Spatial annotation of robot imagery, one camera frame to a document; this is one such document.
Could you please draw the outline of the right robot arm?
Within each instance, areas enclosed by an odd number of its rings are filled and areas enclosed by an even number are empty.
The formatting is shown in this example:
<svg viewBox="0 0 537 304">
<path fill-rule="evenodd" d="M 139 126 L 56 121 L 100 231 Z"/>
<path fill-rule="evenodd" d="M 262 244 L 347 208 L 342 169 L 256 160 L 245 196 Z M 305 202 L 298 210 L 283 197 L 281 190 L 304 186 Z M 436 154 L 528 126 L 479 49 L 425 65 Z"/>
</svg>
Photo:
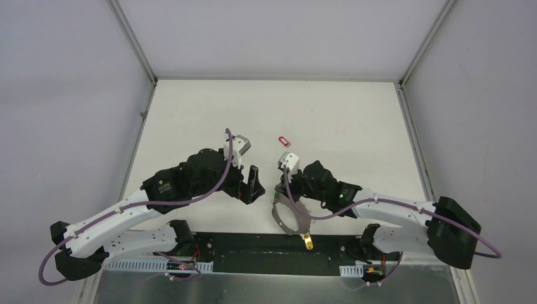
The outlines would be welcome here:
<svg viewBox="0 0 537 304">
<path fill-rule="evenodd" d="M 301 170 L 289 160 L 279 161 L 281 182 L 276 189 L 291 201 L 318 201 L 334 217 L 371 220 L 360 238 L 360 253 L 373 260 L 383 253 L 434 255 L 443 263 L 467 270 L 476 256 L 478 222 L 454 199 L 442 196 L 437 201 L 413 201 L 379 194 L 356 184 L 337 180 L 321 162 Z"/>
</svg>

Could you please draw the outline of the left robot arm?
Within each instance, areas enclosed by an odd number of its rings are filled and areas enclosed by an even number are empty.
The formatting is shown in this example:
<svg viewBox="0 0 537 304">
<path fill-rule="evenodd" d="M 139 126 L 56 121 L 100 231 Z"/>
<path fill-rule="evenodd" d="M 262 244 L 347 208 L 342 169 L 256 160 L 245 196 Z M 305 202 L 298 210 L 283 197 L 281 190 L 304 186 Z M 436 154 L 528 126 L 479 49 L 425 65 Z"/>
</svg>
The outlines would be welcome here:
<svg viewBox="0 0 537 304">
<path fill-rule="evenodd" d="M 258 167 L 250 166 L 245 178 L 242 166 L 228 161 L 222 149 L 202 149 L 176 167 L 158 171 L 130 196 L 101 213 L 76 224 L 58 221 L 51 225 L 56 247 L 48 257 L 54 259 L 56 270 L 66 281 L 78 281 L 131 255 L 186 256 L 196 243 L 186 220 L 170 220 L 148 231 L 131 229 L 215 192 L 249 205 L 265 194 L 265 188 Z"/>
</svg>

